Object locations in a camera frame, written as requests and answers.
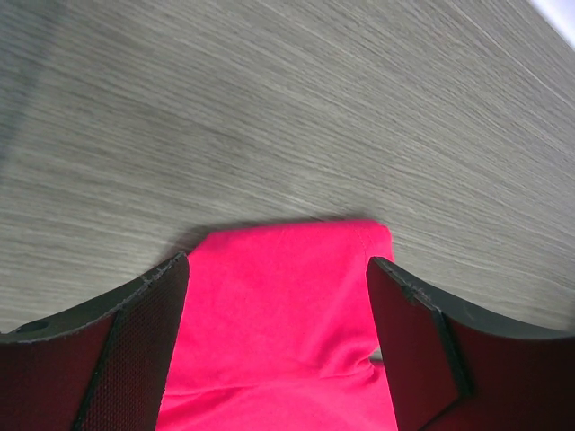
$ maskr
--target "pink fabric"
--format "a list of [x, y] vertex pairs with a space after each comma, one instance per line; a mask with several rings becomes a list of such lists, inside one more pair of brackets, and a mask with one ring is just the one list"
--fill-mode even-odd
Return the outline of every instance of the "pink fabric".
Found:
[[190, 284], [157, 429], [396, 430], [366, 285], [393, 258], [372, 221], [212, 233]]

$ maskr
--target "pink cloth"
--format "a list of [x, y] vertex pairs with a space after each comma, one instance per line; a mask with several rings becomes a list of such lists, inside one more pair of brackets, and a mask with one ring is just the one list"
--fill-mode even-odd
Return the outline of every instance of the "pink cloth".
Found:
[[366, 284], [393, 258], [372, 221], [212, 233], [190, 284], [157, 429], [396, 430]]

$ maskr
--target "gray wood grain surface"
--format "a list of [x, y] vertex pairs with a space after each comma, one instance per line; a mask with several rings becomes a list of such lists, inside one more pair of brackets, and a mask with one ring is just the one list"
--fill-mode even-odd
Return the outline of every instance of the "gray wood grain surface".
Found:
[[522, 0], [0, 0], [0, 330], [206, 226], [337, 216], [573, 328], [574, 139], [575, 52]]

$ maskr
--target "wood grain texture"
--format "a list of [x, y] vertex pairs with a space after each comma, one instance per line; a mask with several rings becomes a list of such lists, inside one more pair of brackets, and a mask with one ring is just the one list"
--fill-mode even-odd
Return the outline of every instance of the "wood grain texture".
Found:
[[196, 226], [346, 215], [575, 326], [575, 52], [527, 2], [4, 0], [0, 36], [0, 330]]

